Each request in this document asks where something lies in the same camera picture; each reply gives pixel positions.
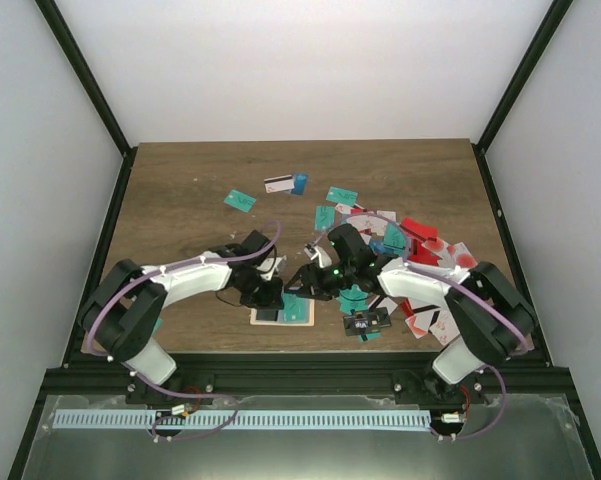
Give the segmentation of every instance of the black cable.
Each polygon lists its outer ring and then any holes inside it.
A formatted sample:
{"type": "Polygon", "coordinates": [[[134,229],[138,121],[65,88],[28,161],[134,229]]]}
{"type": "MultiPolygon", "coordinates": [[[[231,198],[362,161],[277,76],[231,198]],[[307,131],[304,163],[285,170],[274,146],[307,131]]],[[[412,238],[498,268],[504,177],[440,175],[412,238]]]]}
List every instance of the black cable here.
{"type": "Polygon", "coordinates": [[[216,298],[217,298],[218,300],[220,300],[222,303],[226,303],[227,305],[231,305],[232,307],[236,307],[236,308],[240,308],[240,307],[242,307],[242,305],[236,305],[235,303],[228,302],[228,301],[226,301],[224,298],[221,298],[221,297],[220,297],[220,295],[218,295],[218,292],[217,292],[217,291],[216,291],[216,292],[214,292],[214,293],[216,294],[216,298]]]}
{"type": "Polygon", "coordinates": [[[350,302],[361,302],[361,301],[363,301],[363,300],[369,300],[369,299],[371,298],[371,294],[367,295],[367,296],[366,296],[366,297],[364,297],[364,298],[355,298],[355,299],[354,299],[354,298],[347,298],[347,297],[345,297],[344,295],[342,295],[342,293],[340,293],[340,296],[341,296],[342,298],[344,298],[345,300],[349,300],[350,302]]]}
{"type": "Polygon", "coordinates": [[[271,271],[276,267],[276,258],[278,258],[278,249],[274,245],[273,246],[273,263],[271,264],[271,268],[269,268],[269,270],[267,270],[266,272],[262,272],[261,275],[266,275],[267,273],[271,273],[271,271]]]}
{"type": "MultiPolygon", "coordinates": [[[[269,270],[267,270],[266,272],[262,272],[261,275],[266,275],[267,273],[271,273],[271,271],[275,268],[276,266],[276,258],[278,258],[278,249],[276,248],[276,246],[273,246],[273,264],[271,265],[271,268],[269,268],[269,270]]],[[[214,292],[216,295],[216,298],[218,300],[220,300],[222,303],[226,303],[227,305],[231,305],[232,307],[235,308],[240,308],[243,307],[243,305],[236,305],[235,303],[231,303],[227,300],[225,300],[224,298],[222,298],[220,295],[218,295],[218,292],[214,292]]]]}

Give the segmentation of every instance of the white card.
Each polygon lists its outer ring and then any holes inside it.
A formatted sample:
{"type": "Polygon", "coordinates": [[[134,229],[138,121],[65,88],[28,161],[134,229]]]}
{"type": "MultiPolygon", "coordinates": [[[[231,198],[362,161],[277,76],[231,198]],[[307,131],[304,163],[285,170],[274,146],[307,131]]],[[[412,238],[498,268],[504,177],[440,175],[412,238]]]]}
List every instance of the white card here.
{"type": "Polygon", "coordinates": [[[387,312],[389,313],[389,315],[391,315],[394,312],[394,310],[396,308],[398,308],[398,304],[396,302],[394,302],[392,299],[390,299],[389,297],[386,297],[380,303],[374,305],[378,301],[379,298],[380,297],[375,297],[373,300],[371,300],[371,303],[369,303],[369,307],[371,307],[371,306],[373,306],[374,308],[385,307],[387,309],[387,312]]]}
{"type": "Polygon", "coordinates": [[[429,331],[438,339],[442,346],[448,345],[451,340],[460,335],[458,326],[449,310],[440,311],[438,321],[431,325],[429,331]]]}
{"type": "Polygon", "coordinates": [[[293,181],[291,175],[264,179],[264,189],[267,193],[293,190],[294,184],[295,182],[293,181]]]}
{"type": "MultiPolygon", "coordinates": [[[[396,212],[378,210],[376,213],[381,217],[388,218],[389,220],[393,220],[394,222],[397,218],[396,212]]],[[[381,218],[374,218],[373,220],[373,228],[371,229],[371,231],[376,235],[384,236],[384,234],[387,232],[387,222],[385,222],[381,218]]]]}
{"type": "Polygon", "coordinates": [[[371,227],[373,227],[371,219],[363,214],[353,214],[352,216],[347,217],[347,223],[349,225],[353,225],[359,232],[364,230],[370,230],[371,227]]]}
{"type": "Polygon", "coordinates": [[[473,268],[478,265],[478,262],[463,242],[447,247],[447,252],[453,258],[453,262],[460,267],[473,268]]]}
{"type": "Polygon", "coordinates": [[[336,205],[336,212],[340,212],[343,215],[351,215],[351,208],[349,205],[345,205],[344,203],[338,203],[336,205]]]}
{"type": "Polygon", "coordinates": [[[419,328],[420,330],[424,330],[425,332],[429,331],[429,327],[433,322],[433,317],[436,316],[437,310],[428,310],[422,313],[416,313],[414,317],[416,317],[413,322],[413,326],[419,328]]]}
{"type": "Polygon", "coordinates": [[[411,330],[411,333],[413,333],[413,336],[416,338],[422,338],[424,337],[427,333],[426,330],[422,330],[418,327],[415,326],[415,321],[416,321],[416,316],[412,315],[409,318],[405,318],[405,323],[407,324],[407,326],[409,327],[409,329],[411,330]]]}

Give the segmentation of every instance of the white backdrop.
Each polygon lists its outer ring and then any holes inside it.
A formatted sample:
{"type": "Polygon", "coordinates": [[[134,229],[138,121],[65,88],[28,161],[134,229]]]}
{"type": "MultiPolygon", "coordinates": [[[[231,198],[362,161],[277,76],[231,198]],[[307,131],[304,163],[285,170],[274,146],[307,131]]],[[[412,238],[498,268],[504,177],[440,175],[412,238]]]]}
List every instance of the white backdrop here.
{"type": "Polygon", "coordinates": [[[58,367],[120,154],[33,1],[0,1],[0,479],[58,367]]]}
{"type": "Polygon", "coordinates": [[[574,2],[487,156],[601,454],[601,1],[574,2]]]}
{"type": "Polygon", "coordinates": [[[477,141],[550,0],[58,0],[132,144],[477,141]]]}

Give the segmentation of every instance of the wooden board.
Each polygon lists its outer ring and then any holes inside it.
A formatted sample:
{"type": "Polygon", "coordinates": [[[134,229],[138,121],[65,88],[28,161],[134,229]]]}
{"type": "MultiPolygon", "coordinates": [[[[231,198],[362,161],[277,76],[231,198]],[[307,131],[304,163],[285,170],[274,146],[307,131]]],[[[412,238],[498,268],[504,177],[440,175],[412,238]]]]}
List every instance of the wooden board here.
{"type": "MultiPolygon", "coordinates": [[[[334,205],[326,200],[331,186],[358,192],[358,203],[366,208],[394,210],[399,220],[411,216],[437,226],[442,238],[465,242],[478,260],[491,261],[510,276],[467,140],[143,144],[105,272],[123,258],[145,265],[192,257],[240,241],[267,220],[278,219],[283,224],[278,251],[288,257],[282,275],[287,280],[307,262],[301,252],[317,236],[316,206],[334,205]],[[303,196],[265,193],[264,178],[292,172],[309,174],[303,196]],[[223,203],[232,189],[257,199],[249,213],[223,203]]],[[[156,339],[178,352],[440,348],[431,335],[416,340],[400,310],[392,316],[393,327],[366,343],[344,335],[337,301],[317,303],[315,313],[313,327],[252,326],[248,309],[203,294],[166,309],[156,339]]]]}

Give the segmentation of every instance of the playing card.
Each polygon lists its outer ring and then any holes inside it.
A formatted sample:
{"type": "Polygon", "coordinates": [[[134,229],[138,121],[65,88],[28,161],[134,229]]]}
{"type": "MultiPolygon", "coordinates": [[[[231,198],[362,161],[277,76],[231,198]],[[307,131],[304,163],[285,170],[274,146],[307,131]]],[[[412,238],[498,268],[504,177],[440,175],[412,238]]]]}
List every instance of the playing card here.
{"type": "Polygon", "coordinates": [[[478,262],[473,255],[471,255],[467,246],[462,242],[448,246],[447,252],[451,255],[454,263],[459,267],[473,268],[478,265],[478,262]]]}
{"type": "Polygon", "coordinates": [[[448,345],[454,338],[460,335],[458,326],[451,312],[448,310],[440,311],[436,323],[429,327],[429,331],[438,339],[442,346],[448,345]]]}

